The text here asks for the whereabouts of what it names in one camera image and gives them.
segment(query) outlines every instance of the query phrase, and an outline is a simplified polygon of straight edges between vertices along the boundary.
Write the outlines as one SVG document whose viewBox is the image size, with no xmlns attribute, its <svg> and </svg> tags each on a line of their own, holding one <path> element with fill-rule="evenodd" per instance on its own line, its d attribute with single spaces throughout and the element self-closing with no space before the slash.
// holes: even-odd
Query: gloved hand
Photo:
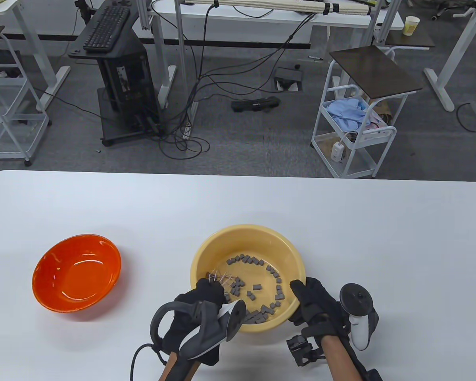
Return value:
<svg viewBox="0 0 476 381">
<path fill-rule="evenodd" d="M 314 336 L 318 345 L 325 335 L 349 340 L 344 329 L 345 319 L 340 304 L 328 294 L 320 281 L 309 277 L 306 285 L 298 280 L 291 281 L 291 290 L 298 298 L 300 306 L 289 321 L 294 325 L 309 325 L 301 330 L 303 336 Z"/>
<path fill-rule="evenodd" d="M 208 279 L 202 278 L 198 280 L 194 290 L 186 294 L 180 294 L 175 299 L 177 302 L 189 304 L 203 300 L 215 303 L 218 309 L 220 309 L 222 304 L 226 302 L 224 287 L 222 287 L 219 282 L 210 282 Z M 171 327 L 162 340 L 163 351 L 178 354 L 180 343 L 184 337 L 196 327 L 197 325 L 191 322 L 189 315 L 183 314 L 182 312 L 175 312 Z M 196 360 L 206 365 L 215 365 L 219 361 L 219 346 L 198 357 Z"/>
</svg>

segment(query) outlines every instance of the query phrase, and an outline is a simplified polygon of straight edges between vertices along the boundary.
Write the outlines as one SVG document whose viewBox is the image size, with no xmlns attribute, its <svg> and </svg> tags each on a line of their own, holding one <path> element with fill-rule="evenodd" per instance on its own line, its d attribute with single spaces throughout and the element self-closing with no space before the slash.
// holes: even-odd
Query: white metal rack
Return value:
<svg viewBox="0 0 476 381">
<path fill-rule="evenodd" d="M 372 176 L 375 177 L 377 172 L 379 171 L 379 167 L 383 163 L 383 160 L 392 145 L 392 142 L 396 135 L 396 128 L 393 126 L 398 118 L 399 113 L 405 103 L 405 100 L 409 94 L 414 94 L 416 91 L 405 92 L 401 94 L 395 94 L 390 96 L 384 96 L 374 100 L 372 103 L 368 104 L 361 96 L 358 94 L 361 93 L 361 89 L 355 85 L 342 85 L 337 87 L 330 87 L 329 82 L 330 78 L 332 77 L 332 70 L 336 64 L 336 61 L 333 60 L 329 66 L 328 74 L 326 76 L 326 81 L 324 84 L 323 95 L 321 97 L 321 103 L 319 105 L 319 112 L 316 118 L 316 124 L 314 126 L 314 131 L 312 133 L 312 142 L 311 145 L 316 149 L 316 152 L 321 156 L 323 162 L 328 167 L 328 170 L 332 173 L 334 177 L 340 178 L 358 178 L 363 176 Z M 333 92 L 336 95 L 336 92 L 342 90 L 345 92 L 347 89 L 354 89 L 355 96 L 350 96 L 347 98 L 357 98 L 359 102 L 363 102 L 367 106 L 367 111 L 365 113 L 365 117 L 361 126 L 358 128 L 358 133 L 354 140 L 351 140 L 348 137 L 349 133 L 342 131 L 333 117 L 328 113 L 327 107 L 334 102 L 334 100 L 326 100 L 326 95 L 328 92 Z M 383 120 L 376 114 L 374 111 L 374 107 L 376 104 L 381 102 L 382 100 L 386 100 L 389 98 L 402 98 L 401 104 L 398 107 L 395 116 L 392 120 L 392 125 L 387 125 Z M 320 117 L 323 116 L 328 123 L 334 129 L 332 133 L 326 134 L 317 134 L 319 120 Z M 367 125 L 368 121 L 373 118 L 375 124 Z M 325 149 L 324 144 L 327 141 L 335 141 L 341 139 L 344 143 L 347 150 L 349 150 L 349 154 L 346 154 L 345 157 L 340 162 L 335 162 L 330 158 L 330 153 L 324 152 Z M 369 155 L 365 147 L 386 143 L 385 149 L 383 150 L 383 154 L 381 155 L 380 159 L 376 163 L 372 157 Z"/>
<path fill-rule="evenodd" d="M 0 69 L 15 68 L 21 72 L 18 78 L 0 78 L 0 159 L 22 158 L 29 167 L 30 158 L 50 121 L 11 43 L 2 33 L 0 37 L 6 42 L 15 61 L 14 64 L 0 64 Z M 40 113 L 21 111 L 29 92 Z"/>
</svg>

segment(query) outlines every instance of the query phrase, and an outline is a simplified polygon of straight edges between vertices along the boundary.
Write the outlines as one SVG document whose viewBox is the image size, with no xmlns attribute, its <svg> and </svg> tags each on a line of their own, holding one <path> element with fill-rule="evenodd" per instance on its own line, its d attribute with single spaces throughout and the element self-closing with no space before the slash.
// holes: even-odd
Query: forearm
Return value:
<svg viewBox="0 0 476 381">
<path fill-rule="evenodd" d="M 176 353 L 171 352 L 171 354 L 169 355 L 169 360 L 167 361 L 167 364 L 164 367 L 164 372 L 162 372 L 162 375 L 160 376 L 159 381 L 165 381 L 166 380 L 167 375 L 173 369 L 173 366 L 176 363 L 176 360 L 177 360 Z M 187 374 L 187 376 L 185 377 L 185 379 L 183 381 L 190 381 L 193 378 L 193 376 L 194 376 L 196 370 L 198 369 L 198 367 L 200 366 L 200 364 L 201 363 L 196 361 L 194 363 L 194 365 L 192 365 L 189 373 Z"/>
<path fill-rule="evenodd" d="M 363 381 L 337 336 L 323 337 L 321 346 L 334 381 Z"/>
</svg>

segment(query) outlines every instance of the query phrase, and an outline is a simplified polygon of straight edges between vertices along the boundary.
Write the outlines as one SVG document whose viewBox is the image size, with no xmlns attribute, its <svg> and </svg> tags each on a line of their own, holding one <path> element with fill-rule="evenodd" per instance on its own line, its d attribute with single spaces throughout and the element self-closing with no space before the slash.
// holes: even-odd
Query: cable bundle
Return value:
<svg viewBox="0 0 476 381">
<path fill-rule="evenodd" d="M 197 4 L 215 4 L 215 0 L 189 0 Z M 265 9 L 280 9 L 283 11 L 296 11 L 307 13 L 322 13 L 326 15 L 330 12 L 341 13 L 345 15 L 370 14 L 370 7 L 365 4 L 353 3 L 329 3 L 318 1 L 299 1 L 299 0 L 218 0 L 219 5 L 229 5 L 235 7 L 251 7 Z"/>
</svg>

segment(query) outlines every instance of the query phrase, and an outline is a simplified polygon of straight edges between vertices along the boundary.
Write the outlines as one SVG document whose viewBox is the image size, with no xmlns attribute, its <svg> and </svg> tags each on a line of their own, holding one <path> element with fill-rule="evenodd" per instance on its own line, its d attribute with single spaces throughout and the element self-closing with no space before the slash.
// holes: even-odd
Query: black keyboard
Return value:
<svg viewBox="0 0 476 381">
<path fill-rule="evenodd" d="M 84 42 L 86 51 L 109 52 L 120 36 L 131 11 L 128 7 L 106 6 L 98 17 L 97 23 Z"/>
</svg>

